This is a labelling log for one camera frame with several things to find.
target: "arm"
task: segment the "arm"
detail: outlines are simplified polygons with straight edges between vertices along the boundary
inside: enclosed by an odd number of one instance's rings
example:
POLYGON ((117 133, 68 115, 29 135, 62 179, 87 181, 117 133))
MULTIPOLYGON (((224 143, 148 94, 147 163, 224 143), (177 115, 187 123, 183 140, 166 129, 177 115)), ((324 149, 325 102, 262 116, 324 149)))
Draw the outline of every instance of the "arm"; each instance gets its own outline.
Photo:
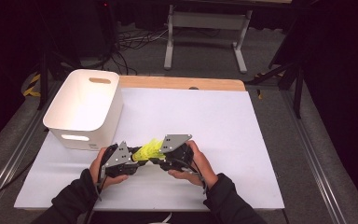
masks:
MULTIPOLYGON (((102 148, 97 158, 89 169, 84 170, 79 179, 74 180, 55 197, 52 206, 32 223, 77 223, 77 218, 94 206, 98 199, 95 184, 98 180, 98 172, 106 148, 102 148)), ((107 177, 103 188, 121 183, 128 177, 120 175, 115 178, 107 177)))
MULTIPOLYGON (((204 204, 211 210, 220 223, 261 224, 266 223, 254 209, 246 203, 235 190, 234 183, 223 174, 216 175, 205 155, 200 152, 196 143, 187 144, 194 152, 194 167, 200 170, 208 187, 207 200, 204 204)), ((202 186, 195 175, 187 172, 170 170, 169 174, 178 179, 187 179, 192 184, 202 186)))

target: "gray carpet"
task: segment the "gray carpet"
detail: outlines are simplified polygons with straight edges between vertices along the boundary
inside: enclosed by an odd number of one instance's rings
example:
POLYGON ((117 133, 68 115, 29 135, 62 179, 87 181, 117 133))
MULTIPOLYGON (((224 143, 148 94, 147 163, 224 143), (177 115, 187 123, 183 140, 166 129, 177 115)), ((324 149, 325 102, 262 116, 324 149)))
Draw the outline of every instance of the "gray carpet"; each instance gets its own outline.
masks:
MULTIPOLYGON (((203 31, 213 35, 215 31, 203 31)), ((122 51, 129 67, 138 74, 167 77, 215 77, 249 80, 259 72, 268 71, 268 64, 284 35, 279 31, 257 31, 250 29, 242 47, 243 57, 248 67, 246 75, 240 74, 231 49, 231 42, 237 37, 235 32, 220 32, 209 37, 196 31, 176 32, 174 37, 172 69, 163 69, 166 41, 154 41, 141 49, 122 51)), ((104 67, 118 72, 112 62, 104 67)), ((266 83, 272 85, 276 80, 266 83)), ((278 90, 262 89, 262 99, 258 99, 255 88, 247 87, 254 104, 260 129, 267 145, 273 168, 278 177, 285 211, 290 223, 334 223, 326 209, 324 198, 319 191, 310 165, 308 164, 301 140, 294 123, 284 105, 278 90)), ((23 133, 37 109, 37 98, 27 98, 18 113, 0 134, 0 171, 11 155, 14 147, 20 142, 23 133)), ((302 122, 304 123, 316 154, 337 195, 347 223, 358 223, 358 193, 351 179, 342 167, 337 153, 331 144, 323 123, 313 105, 307 89, 303 93, 301 105, 302 122)), ((19 170, 37 153, 46 136, 43 125, 30 145, 21 162, 19 170)), ((29 223, 40 211, 24 211, 13 208, 21 189, 22 180, 9 187, 0 200, 0 223, 29 223)), ((283 212, 257 211, 268 223, 286 223, 283 212)))

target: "white storage bin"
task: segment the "white storage bin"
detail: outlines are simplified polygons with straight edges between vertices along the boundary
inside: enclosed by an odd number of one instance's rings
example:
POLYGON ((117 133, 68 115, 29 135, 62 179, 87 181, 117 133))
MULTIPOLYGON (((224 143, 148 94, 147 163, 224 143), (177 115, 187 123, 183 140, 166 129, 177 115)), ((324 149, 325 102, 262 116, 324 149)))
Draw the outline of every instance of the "white storage bin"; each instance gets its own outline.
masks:
POLYGON ((113 72, 75 70, 57 92, 43 123, 65 147, 110 146, 123 107, 118 81, 113 72))

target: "bin handle cutout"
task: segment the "bin handle cutout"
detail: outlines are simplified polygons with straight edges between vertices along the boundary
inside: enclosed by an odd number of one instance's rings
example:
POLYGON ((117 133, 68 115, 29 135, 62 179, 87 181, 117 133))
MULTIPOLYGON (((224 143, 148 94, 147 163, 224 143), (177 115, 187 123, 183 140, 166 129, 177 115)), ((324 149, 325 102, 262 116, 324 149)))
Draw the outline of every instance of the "bin handle cutout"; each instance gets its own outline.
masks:
POLYGON ((99 78, 99 77, 91 77, 89 78, 90 82, 94 82, 94 83, 103 83, 103 84, 110 84, 111 81, 109 79, 106 78, 99 78))
POLYGON ((88 142, 90 140, 86 136, 78 136, 78 135, 71 135, 71 134, 62 134, 61 137, 67 140, 77 140, 77 141, 85 141, 85 142, 88 142))

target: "forearm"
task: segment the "forearm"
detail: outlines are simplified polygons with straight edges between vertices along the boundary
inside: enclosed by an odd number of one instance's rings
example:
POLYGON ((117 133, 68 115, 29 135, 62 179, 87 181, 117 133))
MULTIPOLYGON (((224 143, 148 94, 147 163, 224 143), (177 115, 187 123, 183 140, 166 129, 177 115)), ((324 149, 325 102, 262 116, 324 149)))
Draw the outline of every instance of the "forearm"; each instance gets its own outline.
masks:
POLYGON ((231 179, 222 174, 218 175, 218 178, 208 191, 204 203, 221 223, 266 223, 252 206, 237 194, 231 179))
POLYGON ((33 223, 77 223, 77 218, 94 205, 98 195, 90 171, 84 170, 52 200, 53 205, 33 223))

